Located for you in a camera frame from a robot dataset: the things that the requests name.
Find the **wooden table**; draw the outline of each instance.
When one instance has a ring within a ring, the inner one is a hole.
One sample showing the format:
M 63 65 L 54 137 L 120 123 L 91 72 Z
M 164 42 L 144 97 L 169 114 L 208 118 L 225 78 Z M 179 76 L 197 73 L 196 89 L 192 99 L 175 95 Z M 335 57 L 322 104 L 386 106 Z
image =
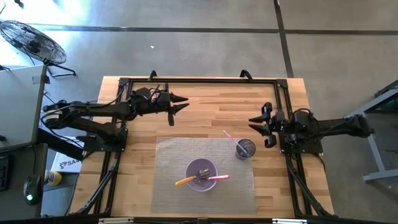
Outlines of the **wooden table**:
M 120 78 L 104 77 L 98 98 L 100 103 L 107 103 L 115 98 Z M 287 81 L 293 110 L 308 108 L 304 81 L 301 78 L 290 78 Z M 156 84 L 135 83 L 133 89 L 144 86 L 155 87 Z M 126 150 L 121 156 L 112 216 L 294 217 L 285 157 L 279 152 L 279 145 L 266 149 L 264 138 L 248 126 L 248 118 L 259 116 L 260 108 L 266 101 L 276 106 L 274 88 L 268 84 L 250 83 L 170 83 L 169 86 L 170 91 L 176 95 L 188 97 L 190 106 L 175 116 L 173 127 L 168 125 L 166 113 L 149 114 L 128 122 L 129 136 Z M 95 118 L 95 120 L 110 121 L 109 118 Z M 254 215 L 151 213 L 156 137 L 225 138 L 222 132 L 224 129 L 236 138 L 249 138 L 256 144 L 257 151 L 252 159 L 252 165 L 257 213 Z M 77 211 L 82 207 L 97 187 L 103 157 L 104 153 L 95 152 L 83 161 L 71 211 Z M 323 207 L 333 213 L 322 163 L 319 158 L 311 154 L 303 154 L 302 157 L 309 189 Z M 302 194 L 298 186 L 297 189 L 300 208 L 303 210 Z M 108 188 L 104 190 L 101 208 L 105 207 L 107 194 Z

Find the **electric fan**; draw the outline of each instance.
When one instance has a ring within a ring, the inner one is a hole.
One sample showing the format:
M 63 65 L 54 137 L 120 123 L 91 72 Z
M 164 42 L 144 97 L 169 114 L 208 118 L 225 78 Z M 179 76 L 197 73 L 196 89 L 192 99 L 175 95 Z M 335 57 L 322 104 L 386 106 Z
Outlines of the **electric fan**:
M 76 75 L 75 71 L 60 66 L 67 60 L 67 55 L 62 47 L 37 29 L 18 21 L 8 20 L 0 23 L 0 34 L 16 49 L 40 60 L 44 65 L 55 66 L 71 72 L 53 75 L 48 69 L 52 77 Z

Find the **gray floor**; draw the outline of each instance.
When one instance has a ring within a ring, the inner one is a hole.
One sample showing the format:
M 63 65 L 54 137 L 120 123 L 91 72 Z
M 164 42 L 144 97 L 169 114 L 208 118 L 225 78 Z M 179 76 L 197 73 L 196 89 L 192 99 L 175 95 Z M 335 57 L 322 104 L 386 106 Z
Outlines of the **gray floor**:
M 271 0 L 23 2 L 22 10 L 11 1 L 0 19 L 76 26 L 278 27 Z M 392 0 L 280 0 L 280 6 L 286 29 L 398 29 L 398 2 Z M 149 75 L 151 70 L 158 75 L 235 77 L 246 68 L 254 77 L 287 76 L 279 34 L 44 32 L 66 50 L 64 65 L 78 74 L 51 79 L 47 91 L 54 100 L 94 100 L 104 75 Z M 398 35 L 287 35 L 287 43 L 294 76 L 305 79 L 318 119 L 348 114 L 398 77 Z M 1 65 L 32 64 L 7 42 L 0 42 L 0 51 Z M 377 171 L 367 141 L 338 136 L 322 144 L 335 213 L 396 222 L 398 179 L 362 181 L 363 174 Z M 396 153 L 381 154 L 386 167 L 397 167 Z M 65 185 L 73 184 L 69 178 Z M 63 215 L 70 193 L 71 187 L 46 192 L 43 212 Z M 54 203 L 55 198 L 64 203 Z

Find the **woven placemat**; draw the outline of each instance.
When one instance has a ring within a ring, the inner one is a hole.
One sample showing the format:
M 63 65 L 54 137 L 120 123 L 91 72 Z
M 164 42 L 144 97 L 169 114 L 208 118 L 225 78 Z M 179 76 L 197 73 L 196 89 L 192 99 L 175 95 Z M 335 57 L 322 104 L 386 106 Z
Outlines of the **woven placemat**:
M 157 138 L 152 213 L 255 213 L 251 160 L 238 160 L 235 149 L 229 139 Z M 231 178 L 219 180 L 207 192 L 196 192 L 187 184 L 176 187 L 188 164 L 198 158 L 209 159 L 219 175 Z

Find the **purple bowl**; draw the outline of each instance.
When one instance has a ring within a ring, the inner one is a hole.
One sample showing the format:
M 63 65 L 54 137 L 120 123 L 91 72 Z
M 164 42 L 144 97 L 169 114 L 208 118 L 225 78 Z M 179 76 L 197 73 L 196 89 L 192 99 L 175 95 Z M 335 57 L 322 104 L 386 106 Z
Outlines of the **purple bowl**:
M 207 177 L 214 177 L 218 175 L 218 170 L 214 163 L 212 163 L 208 159 L 195 159 L 191 163 L 188 164 L 187 169 L 185 171 L 185 177 L 198 176 L 199 170 L 208 168 L 210 173 Z M 205 192 L 212 189 L 217 183 L 217 180 L 203 180 L 202 182 L 197 181 L 189 181 L 188 185 L 198 192 Z

